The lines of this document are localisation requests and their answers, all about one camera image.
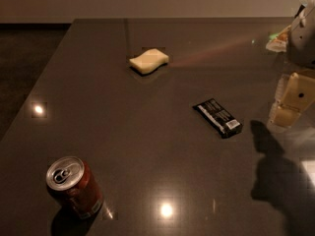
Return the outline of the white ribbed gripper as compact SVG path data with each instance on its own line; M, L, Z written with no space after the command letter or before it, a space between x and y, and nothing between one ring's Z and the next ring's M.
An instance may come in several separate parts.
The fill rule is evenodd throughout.
M300 70L282 74L275 92L267 127L269 130L287 130L301 114L315 102L315 71Z

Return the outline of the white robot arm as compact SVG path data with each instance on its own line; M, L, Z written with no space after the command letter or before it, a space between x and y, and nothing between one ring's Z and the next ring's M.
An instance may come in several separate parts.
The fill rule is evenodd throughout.
M286 55L267 122L271 131L283 132L315 102L315 0L302 4L266 49Z

